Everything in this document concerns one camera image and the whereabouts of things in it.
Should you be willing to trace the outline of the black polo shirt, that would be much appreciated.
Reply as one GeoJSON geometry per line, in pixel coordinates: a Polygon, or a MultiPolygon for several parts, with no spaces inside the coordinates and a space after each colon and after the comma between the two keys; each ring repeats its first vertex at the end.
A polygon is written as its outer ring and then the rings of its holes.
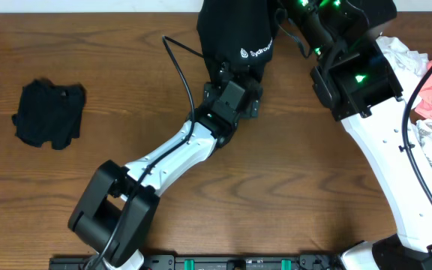
{"type": "Polygon", "coordinates": [[[204,0],[196,30],[210,81],[221,82],[227,63],[230,73],[250,74],[260,82],[286,18],[278,0],[204,0]]]}

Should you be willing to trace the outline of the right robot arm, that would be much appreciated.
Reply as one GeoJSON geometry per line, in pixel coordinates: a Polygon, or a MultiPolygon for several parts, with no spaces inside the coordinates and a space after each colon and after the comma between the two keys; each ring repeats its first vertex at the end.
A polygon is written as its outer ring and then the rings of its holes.
{"type": "Polygon", "coordinates": [[[339,269],[432,269],[432,169],[410,126],[403,96],[377,35],[398,12],[393,1],[285,1],[317,64],[313,90],[367,158],[397,232],[337,255],[339,269]]]}

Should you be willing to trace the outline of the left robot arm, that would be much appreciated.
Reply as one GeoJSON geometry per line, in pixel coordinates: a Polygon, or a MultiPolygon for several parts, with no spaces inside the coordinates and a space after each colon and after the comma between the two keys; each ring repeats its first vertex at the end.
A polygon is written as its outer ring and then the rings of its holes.
{"type": "Polygon", "coordinates": [[[119,166],[101,164],[82,193],[68,227],[96,251],[84,269],[140,269],[144,244],[162,194],[191,167],[223,148],[240,119],[257,116],[263,87],[250,73],[206,83],[203,102],[181,129],[153,152],[119,166]]]}

